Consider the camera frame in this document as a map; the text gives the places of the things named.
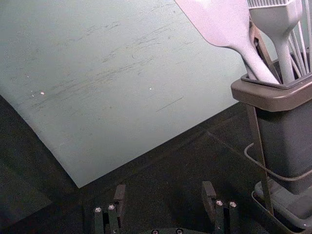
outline white spatula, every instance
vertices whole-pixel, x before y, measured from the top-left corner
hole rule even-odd
[[[249,40],[246,0],[175,1],[207,42],[236,50],[259,80],[279,83]]]

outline gray container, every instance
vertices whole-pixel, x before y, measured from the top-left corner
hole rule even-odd
[[[235,99],[256,109],[266,167],[283,177],[310,171],[312,75],[288,85],[271,85],[244,76],[231,89]],[[273,179],[293,194],[312,185],[312,174],[297,181]]]

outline spatula handle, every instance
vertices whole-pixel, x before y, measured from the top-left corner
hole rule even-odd
[[[261,60],[251,43],[246,43],[244,48],[237,51],[241,54],[241,56],[248,64],[250,69],[253,71],[258,80],[273,84],[279,84],[279,82],[270,72],[268,67]]]

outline utensil caddy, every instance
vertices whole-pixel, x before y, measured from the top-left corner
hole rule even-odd
[[[296,221],[289,223],[289,217],[281,218],[268,178],[292,196],[312,189],[312,74],[287,85],[250,80],[245,75],[231,90],[236,100],[246,104],[252,130],[253,144],[246,147],[245,156],[261,168],[263,197],[254,191],[253,199],[281,232],[312,234],[312,208],[308,219],[297,218],[305,229],[293,225]],[[251,147],[256,159],[248,154]]]

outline bolt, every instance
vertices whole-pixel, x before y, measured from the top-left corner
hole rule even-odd
[[[176,231],[175,231],[176,234],[183,234],[183,230],[178,228]]]
[[[236,204],[235,202],[231,201],[231,202],[230,202],[230,206],[232,206],[232,207],[235,208],[235,207],[237,206],[237,204]]]
[[[95,209],[94,209],[94,212],[95,213],[100,213],[102,211],[102,208],[101,207],[96,207]]]
[[[114,206],[114,205],[110,205],[110,206],[108,207],[108,209],[109,209],[110,211],[112,211],[113,209],[115,209],[115,206]]]
[[[220,201],[220,200],[216,201],[216,204],[217,204],[218,206],[223,206],[223,202]]]

